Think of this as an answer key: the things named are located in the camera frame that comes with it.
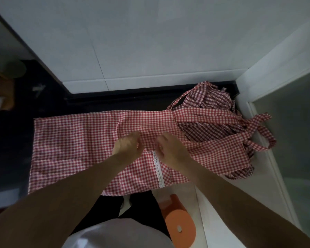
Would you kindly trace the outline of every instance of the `white floor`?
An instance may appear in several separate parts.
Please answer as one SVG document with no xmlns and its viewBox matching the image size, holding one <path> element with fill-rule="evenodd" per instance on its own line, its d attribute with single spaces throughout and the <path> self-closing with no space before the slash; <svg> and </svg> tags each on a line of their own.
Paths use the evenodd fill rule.
<svg viewBox="0 0 310 248">
<path fill-rule="evenodd" d="M 177 194 L 180 202 L 186 208 L 196 226 L 196 238 L 191 247 L 208 247 L 203 229 L 199 204 L 196 198 L 195 186 L 192 183 L 181 183 L 170 187 L 153 190 L 153 195 L 158 203 L 169 200 L 171 194 Z M 130 208 L 128 198 L 129 196 L 124 196 L 124 207 L 120 214 L 123 214 L 128 208 Z"/>
</svg>

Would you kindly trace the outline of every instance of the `orange plastic stool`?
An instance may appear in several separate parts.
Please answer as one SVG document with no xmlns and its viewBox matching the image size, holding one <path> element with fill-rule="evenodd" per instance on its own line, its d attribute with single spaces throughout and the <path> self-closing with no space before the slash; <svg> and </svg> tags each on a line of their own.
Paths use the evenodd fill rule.
<svg viewBox="0 0 310 248">
<path fill-rule="evenodd" d="M 162 215 L 174 246 L 188 248 L 193 244 L 196 236 L 194 221 L 176 194 L 171 194 L 170 198 L 171 201 L 159 204 Z"/>
</svg>

